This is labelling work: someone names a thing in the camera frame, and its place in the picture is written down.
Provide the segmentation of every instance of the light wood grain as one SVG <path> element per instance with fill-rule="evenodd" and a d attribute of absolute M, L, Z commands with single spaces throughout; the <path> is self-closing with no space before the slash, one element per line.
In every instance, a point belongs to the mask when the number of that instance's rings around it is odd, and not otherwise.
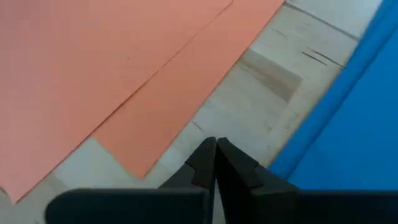
<path fill-rule="evenodd" d="M 291 5 L 360 38 L 382 0 L 287 0 Z"/>
<path fill-rule="evenodd" d="M 42 223 L 46 203 L 79 187 L 158 187 L 208 136 L 226 136 L 267 166 L 357 44 L 283 6 L 144 180 L 128 174 L 95 139 L 84 142 L 16 206 L 0 194 L 0 223 Z M 224 223 L 216 194 L 215 223 Z"/>

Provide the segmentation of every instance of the pink paper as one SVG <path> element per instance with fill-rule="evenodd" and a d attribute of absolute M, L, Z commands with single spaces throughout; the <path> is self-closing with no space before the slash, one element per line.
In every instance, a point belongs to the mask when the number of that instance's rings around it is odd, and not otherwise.
<path fill-rule="evenodd" d="M 0 0 L 0 186 L 19 200 L 230 0 Z"/>
<path fill-rule="evenodd" d="M 143 178 L 282 3 L 234 0 L 94 137 Z"/>

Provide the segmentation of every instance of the black clamp jaw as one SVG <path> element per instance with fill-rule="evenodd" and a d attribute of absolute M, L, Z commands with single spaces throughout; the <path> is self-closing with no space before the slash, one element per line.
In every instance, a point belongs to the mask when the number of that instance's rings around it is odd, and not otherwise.
<path fill-rule="evenodd" d="M 53 199 L 47 224 L 210 224 L 215 181 L 228 224 L 398 223 L 398 193 L 300 190 L 226 138 L 205 139 L 158 189 L 78 189 Z"/>

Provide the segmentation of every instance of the wooden surface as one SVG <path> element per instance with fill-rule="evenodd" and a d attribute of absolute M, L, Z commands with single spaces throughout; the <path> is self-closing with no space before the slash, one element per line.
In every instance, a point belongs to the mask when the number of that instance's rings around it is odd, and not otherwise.
<path fill-rule="evenodd" d="M 382 0 L 286 0 L 288 4 L 358 39 Z"/>
<path fill-rule="evenodd" d="M 284 5 L 144 180 L 128 174 L 89 139 L 17 205 L 0 192 L 0 223 L 44 223 L 48 201 L 68 189 L 158 187 L 207 136 L 226 136 L 268 166 L 357 43 L 329 22 Z M 224 223 L 219 194 L 214 219 Z"/>

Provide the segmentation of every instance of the blue fabric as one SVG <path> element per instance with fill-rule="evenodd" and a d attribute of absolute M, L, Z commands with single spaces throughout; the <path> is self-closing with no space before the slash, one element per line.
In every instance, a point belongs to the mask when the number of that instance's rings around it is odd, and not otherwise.
<path fill-rule="evenodd" d="M 398 30 L 288 181 L 302 189 L 397 190 Z"/>
<path fill-rule="evenodd" d="M 288 179 L 317 140 L 322 130 L 350 94 L 357 81 L 383 49 L 398 25 L 396 0 L 385 0 L 370 23 L 345 69 L 314 107 L 301 127 L 292 136 L 269 167 L 281 178 Z"/>

